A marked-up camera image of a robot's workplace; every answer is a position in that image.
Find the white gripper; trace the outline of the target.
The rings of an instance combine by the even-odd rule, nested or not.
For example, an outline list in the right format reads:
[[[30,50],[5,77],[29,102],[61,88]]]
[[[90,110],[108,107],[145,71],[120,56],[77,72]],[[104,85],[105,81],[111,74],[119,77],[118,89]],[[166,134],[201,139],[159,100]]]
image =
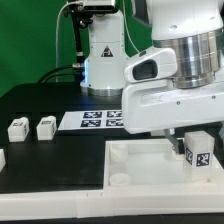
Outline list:
[[[147,82],[130,84],[122,94],[124,128],[131,134],[164,130],[176,154],[182,139],[169,129],[224,120],[224,82],[195,89],[149,89]],[[219,131],[224,140],[224,126]]]

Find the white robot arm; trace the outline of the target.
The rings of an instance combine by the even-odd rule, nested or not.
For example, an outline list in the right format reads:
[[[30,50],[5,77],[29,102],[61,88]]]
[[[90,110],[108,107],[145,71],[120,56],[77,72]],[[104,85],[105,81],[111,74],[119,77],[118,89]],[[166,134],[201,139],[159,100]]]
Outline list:
[[[124,67],[122,114],[131,134],[224,120],[224,0],[139,0],[153,45]]]

